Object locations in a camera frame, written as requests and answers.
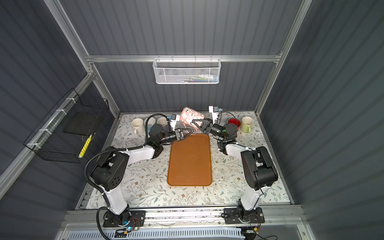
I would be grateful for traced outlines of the pink ghost pattern mug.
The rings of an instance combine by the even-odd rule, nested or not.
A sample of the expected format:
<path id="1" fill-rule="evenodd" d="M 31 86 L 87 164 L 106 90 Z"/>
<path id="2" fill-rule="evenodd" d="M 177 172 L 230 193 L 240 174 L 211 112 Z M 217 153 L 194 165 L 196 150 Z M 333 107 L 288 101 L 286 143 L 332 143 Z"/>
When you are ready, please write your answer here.
<path id="1" fill-rule="evenodd" d="M 194 119 L 201 120 L 204 118 L 205 118 L 205 115 L 203 113 L 197 112 L 188 107 L 185 107 L 180 114 L 180 122 L 184 124 L 184 126 L 190 126 L 196 130 L 198 130 L 198 127 L 195 124 L 193 124 L 192 120 Z"/>

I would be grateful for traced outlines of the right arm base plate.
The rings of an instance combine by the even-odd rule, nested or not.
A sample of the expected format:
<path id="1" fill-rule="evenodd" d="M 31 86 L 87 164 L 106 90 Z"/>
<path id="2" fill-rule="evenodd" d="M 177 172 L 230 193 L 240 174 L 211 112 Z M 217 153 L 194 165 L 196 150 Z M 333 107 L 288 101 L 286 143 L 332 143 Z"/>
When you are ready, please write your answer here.
<path id="1" fill-rule="evenodd" d="M 230 224 L 256 224 L 265 223 L 263 210 L 257 207 L 255 210 L 245 211 L 242 208 L 225 208 L 221 217 L 227 225 Z"/>

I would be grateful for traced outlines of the purple mug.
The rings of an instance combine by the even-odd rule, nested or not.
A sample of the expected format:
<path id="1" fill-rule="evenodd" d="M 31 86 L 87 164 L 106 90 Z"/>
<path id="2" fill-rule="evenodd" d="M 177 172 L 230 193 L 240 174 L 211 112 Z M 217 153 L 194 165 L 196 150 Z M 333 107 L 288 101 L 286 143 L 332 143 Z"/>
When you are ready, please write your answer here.
<path id="1" fill-rule="evenodd" d="M 157 119 L 157 124 L 161 125 L 162 127 L 165 127 L 168 125 L 168 118 L 167 117 L 160 117 Z"/>

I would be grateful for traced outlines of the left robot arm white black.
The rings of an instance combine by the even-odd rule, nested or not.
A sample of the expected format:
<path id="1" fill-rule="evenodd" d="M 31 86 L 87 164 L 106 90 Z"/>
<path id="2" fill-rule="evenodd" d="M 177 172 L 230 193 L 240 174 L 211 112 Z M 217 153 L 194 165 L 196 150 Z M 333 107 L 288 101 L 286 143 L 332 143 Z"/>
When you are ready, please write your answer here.
<path id="1" fill-rule="evenodd" d="M 179 128 L 165 131 L 155 124 L 146 131 L 145 143 L 131 148 L 109 147 L 92 157 L 84 168 L 84 177 L 89 185 L 98 190 L 104 198 L 107 209 L 115 216 L 124 215 L 129 205 L 124 199 L 121 182 L 129 164 L 157 158 L 163 145 L 183 141 L 196 133 L 195 129 Z"/>

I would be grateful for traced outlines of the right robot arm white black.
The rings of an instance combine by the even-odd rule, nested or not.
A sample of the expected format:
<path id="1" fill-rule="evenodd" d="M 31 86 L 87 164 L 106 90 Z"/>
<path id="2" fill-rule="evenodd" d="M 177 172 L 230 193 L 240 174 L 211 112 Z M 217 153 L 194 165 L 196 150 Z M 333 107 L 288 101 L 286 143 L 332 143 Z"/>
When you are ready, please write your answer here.
<path id="1" fill-rule="evenodd" d="M 192 124 L 202 133 L 216 136 L 221 153 L 242 161 L 248 187 L 238 201 L 238 211 L 240 214 L 256 211 L 260 199 L 279 178 L 268 150 L 265 147 L 251 148 L 239 144 L 236 140 L 238 127 L 235 124 L 221 126 L 209 118 L 193 119 Z"/>

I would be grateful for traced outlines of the white mug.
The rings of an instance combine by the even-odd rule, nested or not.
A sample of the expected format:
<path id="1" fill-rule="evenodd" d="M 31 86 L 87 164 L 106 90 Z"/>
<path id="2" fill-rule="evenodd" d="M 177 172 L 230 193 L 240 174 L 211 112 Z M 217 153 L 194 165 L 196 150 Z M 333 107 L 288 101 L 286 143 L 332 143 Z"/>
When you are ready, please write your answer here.
<path id="1" fill-rule="evenodd" d="M 143 135 L 146 132 L 146 127 L 144 125 L 144 120 L 140 118 L 136 118 L 132 120 L 131 126 L 136 135 Z"/>

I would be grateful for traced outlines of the light green mug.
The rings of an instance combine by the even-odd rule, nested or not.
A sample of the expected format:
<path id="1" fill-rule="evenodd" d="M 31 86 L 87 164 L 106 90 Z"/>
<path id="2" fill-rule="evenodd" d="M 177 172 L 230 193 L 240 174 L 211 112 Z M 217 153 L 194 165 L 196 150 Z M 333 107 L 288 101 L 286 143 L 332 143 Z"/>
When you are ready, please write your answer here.
<path id="1" fill-rule="evenodd" d="M 243 117 L 242 120 L 241 120 L 241 126 L 240 126 L 240 130 L 243 132 L 243 133 L 250 133 L 252 131 L 252 127 L 254 125 L 255 121 L 253 118 L 251 117 Z"/>

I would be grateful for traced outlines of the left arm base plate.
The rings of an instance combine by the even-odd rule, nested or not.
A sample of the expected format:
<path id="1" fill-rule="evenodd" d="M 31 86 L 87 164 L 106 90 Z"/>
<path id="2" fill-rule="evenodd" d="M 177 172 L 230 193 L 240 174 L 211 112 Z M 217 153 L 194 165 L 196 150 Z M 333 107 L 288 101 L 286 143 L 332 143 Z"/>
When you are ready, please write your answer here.
<path id="1" fill-rule="evenodd" d="M 145 222 L 146 211 L 124 211 L 120 215 L 107 210 L 103 216 L 104 228 L 142 227 Z"/>

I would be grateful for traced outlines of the red mug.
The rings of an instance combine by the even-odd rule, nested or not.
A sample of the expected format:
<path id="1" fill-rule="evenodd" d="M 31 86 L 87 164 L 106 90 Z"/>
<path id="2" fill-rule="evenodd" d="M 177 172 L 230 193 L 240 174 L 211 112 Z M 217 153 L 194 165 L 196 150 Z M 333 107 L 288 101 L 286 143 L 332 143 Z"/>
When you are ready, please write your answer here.
<path id="1" fill-rule="evenodd" d="M 241 126 L 241 121 L 238 119 L 230 119 L 228 120 L 228 124 L 234 124 L 239 129 Z"/>

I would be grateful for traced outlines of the blue textured mug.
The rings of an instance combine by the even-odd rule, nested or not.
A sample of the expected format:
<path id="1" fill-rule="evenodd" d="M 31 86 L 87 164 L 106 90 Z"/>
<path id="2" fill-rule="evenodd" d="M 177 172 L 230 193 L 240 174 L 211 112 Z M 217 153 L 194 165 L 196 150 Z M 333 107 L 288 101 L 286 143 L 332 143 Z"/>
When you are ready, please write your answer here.
<path id="1" fill-rule="evenodd" d="M 144 120 L 144 125 L 147 128 L 151 128 L 156 123 L 156 119 L 154 117 L 146 118 Z"/>

